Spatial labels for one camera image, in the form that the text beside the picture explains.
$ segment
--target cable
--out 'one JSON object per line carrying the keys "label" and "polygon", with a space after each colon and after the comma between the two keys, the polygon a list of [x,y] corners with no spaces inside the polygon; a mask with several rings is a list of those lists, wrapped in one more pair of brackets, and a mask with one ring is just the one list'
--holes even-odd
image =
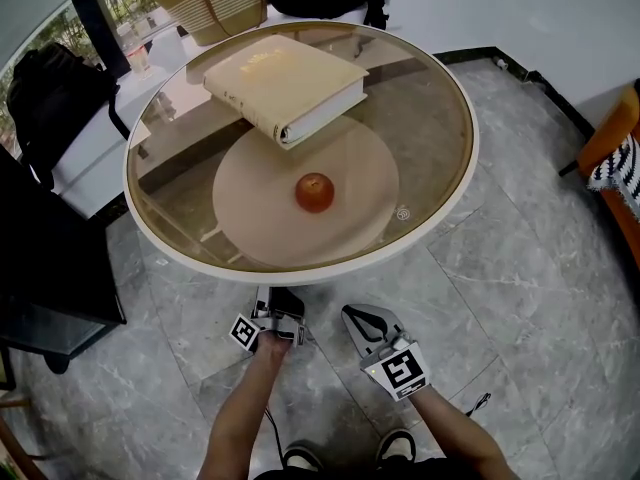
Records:
{"label": "cable", "polygon": [[491,398],[491,393],[485,393],[484,395],[482,395],[480,398],[478,398],[478,400],[476,400],[475,405],[473,406],[473,409],[471,409],[469,412],[465,413],[467,416],[471,417],[471,415],[476,412],[478,409],[482,409],[483,407],[487,406],[487,403],[489,402],[489,399]]}
{"label": "cable", "polygon": [[268,406],[264,411],[264,413],[266,414],[267,419],[273,425],[273,431],[276,434],[276,444],[278,445],[278,455],[280,456],[280,463],[282,464],[282,468],[284,469],[286,467],[286,464],[284,463],[284,456],[282,455],[282,447],[280,446],[280,434],[278,434],[278,427],[276,426],[276,422],[274,421]]}

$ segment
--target glass tabletop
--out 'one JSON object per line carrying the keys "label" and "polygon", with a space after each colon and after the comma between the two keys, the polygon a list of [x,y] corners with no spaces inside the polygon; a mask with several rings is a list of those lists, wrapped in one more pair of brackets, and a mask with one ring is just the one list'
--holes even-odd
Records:
{"label": "glass tabletop", "polygon": [[[366,99],[290,150],[202,85],[210,67],[270,34],[369,73]],[[367,27],[288,23],[214,46],[160,88],[132,132],[126,192],[145,234],[194,268],[232,278],[321,269],[426,233],[460,197],[474,141],[469,103],[431,56]],[[334,187],[319,213],[296,198],[311,173]]]}

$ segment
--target shoe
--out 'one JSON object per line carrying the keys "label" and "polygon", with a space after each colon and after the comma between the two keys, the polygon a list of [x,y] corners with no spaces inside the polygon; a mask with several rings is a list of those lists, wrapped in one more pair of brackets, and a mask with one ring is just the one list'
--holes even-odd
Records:
{"label": "shoe", "polygon": [[392,430],[382,438],[376,455],[376,469],[392,457],[394,461],[406,459],[411,464],[416,461],[416,442],[408,430]]}
{"label": "shoe", "polygon": [[294,445],[284,452],[284,463],[288,468],[300,468],[307,471],[322,471],[324,467],[320,459],[304,446]]}

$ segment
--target apple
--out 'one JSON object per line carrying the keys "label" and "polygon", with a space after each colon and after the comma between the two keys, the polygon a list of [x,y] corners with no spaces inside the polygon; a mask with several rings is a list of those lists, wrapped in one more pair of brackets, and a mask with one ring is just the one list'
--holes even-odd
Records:
{"label": "apple", "polygon": [[325,211],[331,206],[334,195],[333,182],[319,172],[305,174],[296,183],[296,201],[309,213]]}

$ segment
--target book spine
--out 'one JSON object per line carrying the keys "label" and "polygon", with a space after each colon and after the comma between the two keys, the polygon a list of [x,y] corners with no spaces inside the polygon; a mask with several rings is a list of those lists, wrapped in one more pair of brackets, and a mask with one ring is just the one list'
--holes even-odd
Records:
{"label": "book spine", "polygon": [[213,83],[209,78],[205,78],[204,86],[211,94],[237,110],[242,117],[258,128],[262,133],[268,135],[277,143],[280,143],[282,126],[278,122],[258,112],[249,102],[247,102],[245,98],[229,91],[228,89],[220,87]]}

